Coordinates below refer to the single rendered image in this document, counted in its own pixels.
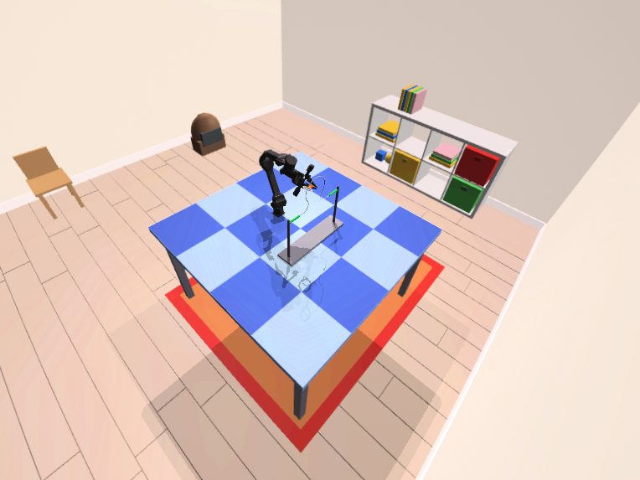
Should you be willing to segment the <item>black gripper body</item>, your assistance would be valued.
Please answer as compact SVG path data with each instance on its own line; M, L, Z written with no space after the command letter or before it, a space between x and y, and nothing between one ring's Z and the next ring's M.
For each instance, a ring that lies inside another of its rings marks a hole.
M303 176L303 177L305 177L305 180L307 180L309 178L309 176L310 176L309 173L314 169L314 167L315 166L313 164L309 164L309 166L307 167L307 170L306 170L307 172ZM294 180L294 178L295 178L294 174L296 175L298 172L300 172L300 171L294 169L292 174L291 174L291 176L290 176L290 179ZM303 182L302 186L304 186L304 184L305 184L304 182ZM300 186L296 187L292 194L294 196L297 196L300 193L302 186L301 187Z

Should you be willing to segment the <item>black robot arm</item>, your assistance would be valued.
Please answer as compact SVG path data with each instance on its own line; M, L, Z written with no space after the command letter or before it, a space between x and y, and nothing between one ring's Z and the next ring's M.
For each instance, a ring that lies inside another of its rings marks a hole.
M259 157L259 164L261 165L261 168L266 171L266 176L273 193L271 202L273 212L271 213L279 218L280 216L285 214L283 206L286 206L286 199L284 194L280 192L276 181L276 177L273 171L274 161L278 167L283 165L279 170L280 174L284 174L287 177L290 177L297 164L297 158L292 156L290 153L278 153L273 151L272 149L263 151L263 153ZM303 177L304 173L298 172L296 175L294 174L294 176L295 178L294 180L292 180L292 183L294 183L298 187L301 187L303 182L305 181L305 178Z

